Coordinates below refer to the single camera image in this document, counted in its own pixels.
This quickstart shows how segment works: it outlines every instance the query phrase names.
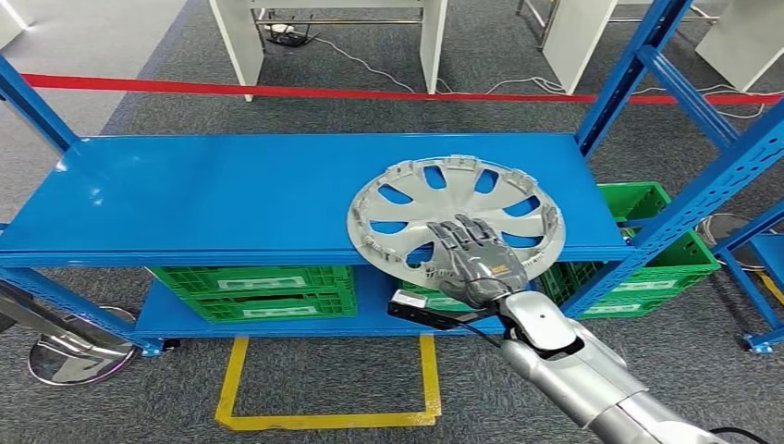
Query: shelf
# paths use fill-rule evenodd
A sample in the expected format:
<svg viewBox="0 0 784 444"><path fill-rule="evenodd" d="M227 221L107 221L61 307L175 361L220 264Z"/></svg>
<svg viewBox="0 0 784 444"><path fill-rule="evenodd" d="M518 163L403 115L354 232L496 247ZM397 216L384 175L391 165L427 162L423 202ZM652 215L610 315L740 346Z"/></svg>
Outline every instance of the shelf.
<svg viewBox="0 0 784 444"><path fill-rule="evenodd" d="M777 287L784 289L784 233L758 234L750 243Z"/></svg>
<svg viewBox="0 0 784 444"><path fill-rule="evenodd" d="M346 231L354 194L450 154L535 177L566 219L561 260L632 253L571 134L111 136L66 152L0 235L0 265L366 264Z"/></svg>
<svg viewBox="0 0 784 444"><path fill-rule="evenodd" d="M134 336L138 338L214 338L235 336L409 336L433 332L468 334L464 328L440 331L392 317L386 303L396 289L393 278L371 265L354 270L358 313L354 317L301 321L237 322L210 324L191 310L164 284L155 280L147 295ZM496 318L473 325L487 333L503 333Z"/></svg>

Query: silver robotic arm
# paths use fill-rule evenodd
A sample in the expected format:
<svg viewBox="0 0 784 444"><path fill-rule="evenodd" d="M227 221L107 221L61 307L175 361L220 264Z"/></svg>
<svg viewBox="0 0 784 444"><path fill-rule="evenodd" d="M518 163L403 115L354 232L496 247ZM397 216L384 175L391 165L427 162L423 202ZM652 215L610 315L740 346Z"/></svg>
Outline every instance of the silver robotic arm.
<svg viewBox="0 0 784 444"><path fill-rule="evenodd" d="M528 278L482 220L429 224L448 249L455 276L441 290L474 308L493 307L508 326L501 353L579 427L611 444L724 444L654 399L626 363Z"/></svg>

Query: robot finger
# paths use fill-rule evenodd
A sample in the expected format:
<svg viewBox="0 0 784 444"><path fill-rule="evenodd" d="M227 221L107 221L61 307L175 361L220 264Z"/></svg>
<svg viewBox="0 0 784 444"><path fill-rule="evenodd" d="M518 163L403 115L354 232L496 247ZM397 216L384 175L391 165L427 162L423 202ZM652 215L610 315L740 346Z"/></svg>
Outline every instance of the robot finger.
<svg viewBox="0 0 784 444"><path fill-rule="evenodd" d="M484 222L482 219L474 219L473 222L482 231L483 239L490 240L491 242L498 242L496 231L487 225L487 222Z"/></svg>
<svg viewBox="0 0 784 444"><path fill-rule="evenodd" d="M456 219L457 219L457 220L458 220L458 221L459 221L461 224L463 224L463 226L465 226L465 229L466 229L466 231L468 231L468 234L471 236L471 238L472 238L472 239L473 239L473 240L474 240L476 243L478 243L479 245L482 245L483 241L487 241L487 237L484 235L484 232L483 232L482 228L481 228L481 227L479 227L479 226L476 224L476 222L475 222L475 221L473 221L473 220L470 220L470 219L469 219L467 216L465 216L465 215L455 215L455 218L456 218Z"/></svg>
<svg viewBox="0 0 784 444"><path fill-rule="evenodd" d="M468 250L469 244L473 243L471 236L466 233L465 228L462 228L458 224L452 221L441 222L441 227L452 234L452 237L454 237L457 244L463 250Z"/></svg>
<svg viewBox="0 0 784 444"><path fill-rule="evenodd" d="M427 227L433 231L435 236L441 241L441 244L447 248L447 250L454 250L458 248L458 242L452 236L451 232L447 231L446 228L442 227L441 224L435 222L428 222Z"/></svg>

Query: green plastic crate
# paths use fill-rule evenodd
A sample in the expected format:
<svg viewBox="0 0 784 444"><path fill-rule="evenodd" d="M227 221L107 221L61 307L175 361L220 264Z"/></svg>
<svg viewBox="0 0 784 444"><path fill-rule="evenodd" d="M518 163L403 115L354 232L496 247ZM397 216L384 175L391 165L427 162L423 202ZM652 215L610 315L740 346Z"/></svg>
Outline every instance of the green plastic crate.
<svg viewBox="0 0 784 444"><path fill-rule="evenodd" d="M224 293L183 300L210 322L314 319L353 316L357 304L353 290L249 295Z"/></svg>
<svg viewBox="0 0 784 444"><path fill-rule="evenodd" d="M350 266L178 266L150 271L210 322L357 313Z"/></svg>
<svg viewBox="0 0 784 444"><path fill-rule="evenodd" d="M413 291L427 298L425 306L433 310L445 310L450 312L471 312L473 309L463 302L456 301L441 290L431 290L420 287L405 280L399 281L399 288L402 290Z"/></svg>
<svg viewBox="0 0 784 444"><path fill-rule="evenodd" d="M617 221L655 216L669 203L669 197L656 182L613 183L599 185L599 189ZM633 237L637 229L623 228L621 232ZM554 302L563 303L603 265L601 262L555 264L539 277L539 283ZM688 231L615 287L581 319L644 315L719 267L696 233Z"/></svg>
<svg viewBox="0 0 784 444"><path fill-rule="evenodd" d="M163 266L148 268L180 298L224 292L276 294L331 290L351 283L350 266Z"/></svg>

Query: red line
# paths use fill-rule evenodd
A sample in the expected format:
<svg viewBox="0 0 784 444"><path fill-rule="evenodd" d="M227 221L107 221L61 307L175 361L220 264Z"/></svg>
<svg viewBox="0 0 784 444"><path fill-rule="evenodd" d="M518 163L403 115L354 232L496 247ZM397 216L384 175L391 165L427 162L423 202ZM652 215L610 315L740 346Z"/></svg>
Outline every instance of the red line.
<svg viewBox="0 0 784 444"><path fill-rule="evenodd" d="M170 80L110 79L103 77L47 76L44 74L22 74L33 87L57 88L66 90L100 90L145 93L187 93L242 95L251 94L265 97L308 97L329 99L371 99L371 100L418 100L434 102L569 102L590 104L595 95L557 95L557 94L427 94L424 92L386 92L347 90L334 88L307 88L298 86L240 86L220 83L197 83ZM714 105L772 105L784 95L743 95L716 94L705 97ZM674 104L670 95L634 95L632 104Z"/></svg>

